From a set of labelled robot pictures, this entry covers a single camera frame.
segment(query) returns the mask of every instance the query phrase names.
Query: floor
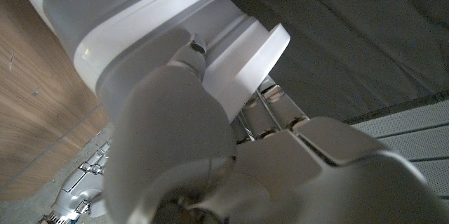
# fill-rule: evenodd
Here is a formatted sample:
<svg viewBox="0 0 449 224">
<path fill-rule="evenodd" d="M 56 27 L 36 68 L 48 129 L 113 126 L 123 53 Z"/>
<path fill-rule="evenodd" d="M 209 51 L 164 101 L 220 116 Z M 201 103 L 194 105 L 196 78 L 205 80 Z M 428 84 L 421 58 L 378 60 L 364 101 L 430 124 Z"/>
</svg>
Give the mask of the floor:
<svg viewBox="0 0 449 224">
<path fill-rule="evenodd" d="M 112 135 L 112 125 L 109 124 L 99 132 L 83 149 L 54 176 L 51 182 L 46 183 L 33 197 L 24 200 L 0 202 L 0 224 L 10 223 L 37 223 L 42 217 L 51 212 L 51 204 L 54 202 L 62 183 L 67 176 L 84 161 L 87 160 L 102 144 Z M 80 217 L 78 224 L 106 224 L 111 223 L 107 216 L 89 218 L 87 215 Z"/>
</svg>

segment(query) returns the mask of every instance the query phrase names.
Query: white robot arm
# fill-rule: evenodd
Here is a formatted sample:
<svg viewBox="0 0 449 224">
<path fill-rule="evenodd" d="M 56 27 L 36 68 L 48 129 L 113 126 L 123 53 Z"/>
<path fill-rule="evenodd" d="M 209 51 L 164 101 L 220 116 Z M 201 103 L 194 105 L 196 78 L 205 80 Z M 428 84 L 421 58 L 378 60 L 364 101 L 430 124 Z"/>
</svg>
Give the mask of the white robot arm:
<svg viewBox="0 0 449 224">
<path fill-rule="evenodd" d="M 81 166 L 54 223 L 104 209 L 116 223 L 449 223 L 404 158 L 309 119 L 267 77 L 281 25 L 230 0 L 30 1 L 115 127 L 104 187 L 100 160 Z"/>
</svg>

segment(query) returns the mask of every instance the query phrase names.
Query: perforated panel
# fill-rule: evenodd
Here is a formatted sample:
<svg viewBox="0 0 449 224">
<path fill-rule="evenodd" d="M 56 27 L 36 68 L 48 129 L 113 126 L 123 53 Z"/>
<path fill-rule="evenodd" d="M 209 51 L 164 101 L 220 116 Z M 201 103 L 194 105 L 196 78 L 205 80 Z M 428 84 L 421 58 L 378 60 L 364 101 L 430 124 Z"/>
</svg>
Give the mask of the perforated panel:
<svg viewBox="0 0 449 224">
<path fill-rule="evenodd" d="M 449 160 L 414 162 L 438 196 L 449 196 Z"/>
<path fill-rule="evenodd" d="M 449 123 L 449 100 L 354 124 L 353 127 L 380 138 L 447 123 Z"/>
<path fill-rule="evenodd" d="M 409 160 L 449 157 L 449 126 L 380 138 Z"/>
</svg>

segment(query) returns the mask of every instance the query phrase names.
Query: dark gray curtain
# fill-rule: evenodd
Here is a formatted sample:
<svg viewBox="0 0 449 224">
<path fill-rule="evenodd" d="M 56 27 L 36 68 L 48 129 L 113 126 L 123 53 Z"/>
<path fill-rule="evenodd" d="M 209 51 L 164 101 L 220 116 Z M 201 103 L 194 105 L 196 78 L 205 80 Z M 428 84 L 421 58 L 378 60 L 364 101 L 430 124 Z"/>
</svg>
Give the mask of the dark gray curtain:
<svg viewBox="0 0 449 224">
<path fill-rule="evenodd" d="M 449 89 L 449 0 L 232 0 L 292 39 L 270 75 L 311 117 L 348 120 Z"/>
</svg>

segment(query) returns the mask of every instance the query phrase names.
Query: wooden wall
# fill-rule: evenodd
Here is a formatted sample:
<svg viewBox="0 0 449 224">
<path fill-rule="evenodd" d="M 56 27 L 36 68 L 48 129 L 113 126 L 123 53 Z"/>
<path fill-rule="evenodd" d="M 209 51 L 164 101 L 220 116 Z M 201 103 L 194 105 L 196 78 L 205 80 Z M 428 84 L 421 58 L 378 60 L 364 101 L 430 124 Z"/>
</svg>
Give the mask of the wooden wall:
<svg viewBox="0 0 449 224">
<path fill-rule="evenodd" d="M 0 200 L 33 195 L 108 119 L 28 0 L 0 0 Z"/>
</svg>

